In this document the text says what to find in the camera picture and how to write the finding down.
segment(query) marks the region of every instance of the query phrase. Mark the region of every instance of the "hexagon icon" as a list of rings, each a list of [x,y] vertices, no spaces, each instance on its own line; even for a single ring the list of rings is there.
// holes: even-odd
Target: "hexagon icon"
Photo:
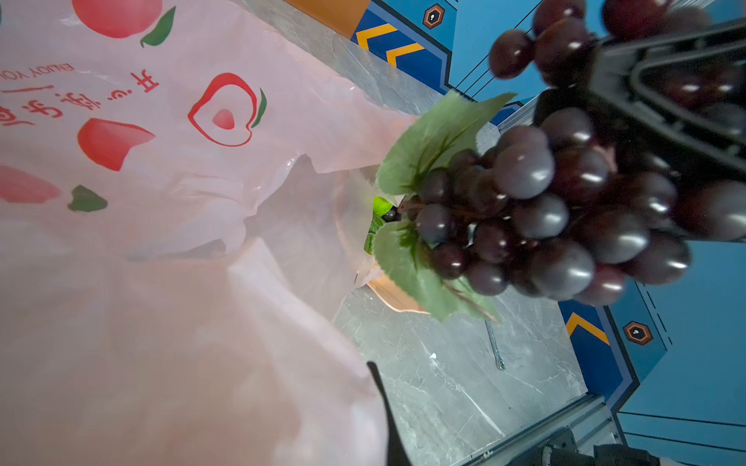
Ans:
[[[443,15],[445,15],[445,8],[439,4],[435,4],[424,12],[424,20],[422,20],[422,24],[427,26],[428,29],[435,28],[443,22]]]
[[[653,341],[653,333],[650,328],[645,324],[639,324],[634,321],[624,327],[624,334],[627,336],[627,340],[641,346],[645,346]]]

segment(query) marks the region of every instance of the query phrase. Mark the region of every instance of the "red chinese character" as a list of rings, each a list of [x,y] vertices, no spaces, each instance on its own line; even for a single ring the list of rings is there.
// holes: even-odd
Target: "red chinese character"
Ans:
[[[44,104],[42,104],[39,101],[29,101],[28,105],[24,105],[23,108],[28,110],[31,113],[42,113],[43,115],[49,116],[49,112],[56,112],[54,115],[52,115],[52,118],[60,118],[63,114],[58,109],[54,107],[44,107]]]
[[[148,92],[158,87],[159,83],[154,83],[153,77],[148,76],[148,73],[146,70],[142,71],[142,79],[138,78],[137,75],[135,75],[134,73],[130,73],[130,75],[132,75],[133,78],[137,79],[138,86],[142,86],[145,88],[145,94],[147,94]]]
[[[79,105],[81,107],[86,107],[88,110],[93,110],[94,107],[101,108],[101,102],[94,102],[88,97],[85,96],[85,94],[79,94],[79,98],[73,97],[72,92],[68,92],[66,94],[66,97],[62,99],[60,102],[69,102],[71,104]]]
[[[16,120],[16,116],[13,115],[13,113],[8,110],[5,107],[0,107],[0,123],[2,123],[3,126],[13,126],[13,125],[33,125],[34,123],[31,122],[22,122],[20,120]]]

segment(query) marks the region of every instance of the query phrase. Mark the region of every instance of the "yellow arrow marking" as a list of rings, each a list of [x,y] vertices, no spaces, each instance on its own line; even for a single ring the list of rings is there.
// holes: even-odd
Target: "yellow arrow marking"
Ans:
[[[578,328],[578,326],[588,330],[591,335],[593,335],[597,339],[603,341],[606,344],[609,344],[609,339],[606,337],[606,333],[604,333],[603,330],[599,329],[594,324],[591,324],[586,319],[573,312],[570,318],[567,320],[567,332],[570,334],[570,336],[572,336],[572,333],[575,331],[576,328]]]
[[[389,65],[396,67],[396,57],[411,54],[421,50],[424,50],[424,47],[422,45],[419,45],[418,43],[405,45],[404,47],[395,48],[386,52],[386,60],[388,60]]]
[[[383,36],[384,34],[388,34],[389,32],[396,31],[396,28],[391,25],[380,25],[376,26],[375,28],[365,29],[364,31],[360,31],[357,34],[357,44],[360,47],[363,47],[365,50],[370,50],[368,48],[368,40],[372,39],[373,37]]]

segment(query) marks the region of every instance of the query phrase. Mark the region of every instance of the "gray marble table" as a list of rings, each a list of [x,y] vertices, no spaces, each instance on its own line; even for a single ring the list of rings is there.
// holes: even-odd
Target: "gray marble table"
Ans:
[[[233,0],[364,90],[381,105],[421,115],[441,95],[282,0]],[[498,132],[479,135],[481,149]],[[350,293],[335,323],[378,363],[404,447],[415,466],[454,465],[586,393],[557,303],[512,289],[496,298],[499,371],[484,321],[443,323],[399,314],[367,287]]]

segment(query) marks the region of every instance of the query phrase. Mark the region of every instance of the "plastic bag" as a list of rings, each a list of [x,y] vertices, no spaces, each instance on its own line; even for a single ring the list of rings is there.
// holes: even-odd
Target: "plastic bag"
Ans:
[[[412,118],[224,1],[6,1],[0,51],[4,462],[383,464],[330,319]]]

